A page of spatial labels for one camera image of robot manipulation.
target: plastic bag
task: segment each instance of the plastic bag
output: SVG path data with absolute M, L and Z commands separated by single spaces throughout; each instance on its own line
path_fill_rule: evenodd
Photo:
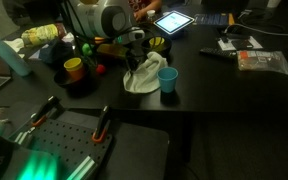
M 288 75 L 288 63 L 281 51 L 237 51 L 241 71 L 275 71 Z

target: red object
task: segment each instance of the red object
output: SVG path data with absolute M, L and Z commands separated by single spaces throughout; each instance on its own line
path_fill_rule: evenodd
M 102 64 L 97 65 L 96 72 L 99 74 L 104 74 L 106 72 L 105 66 Z

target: green object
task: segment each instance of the green object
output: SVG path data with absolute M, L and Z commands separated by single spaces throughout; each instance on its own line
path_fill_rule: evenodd
M 84 56 L 91 56 L 93 54 L 92 48 L 89 44 L 85 43 L 82 47 L 82 52 Z

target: tablet screen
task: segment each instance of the tablet screen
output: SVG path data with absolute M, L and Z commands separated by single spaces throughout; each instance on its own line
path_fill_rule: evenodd
M 177 11 L 172 11 L 166 16 L 156 20 L 154 24 L 168 34 L 173 34 L 193 21 L 194 18 L 181 14 Z

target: remote control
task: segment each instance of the remote control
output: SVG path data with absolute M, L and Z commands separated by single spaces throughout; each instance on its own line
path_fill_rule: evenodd
M 202 48 L 200 50 L 200 53 L 206 54 L 206 55 L 218 56 L 222 58 L 228 58 L 228 59 L 236 59 L 236 55 L 237 55 L 235 51 L 222 51 L 220 49 L 215 49 L 215 48 Z

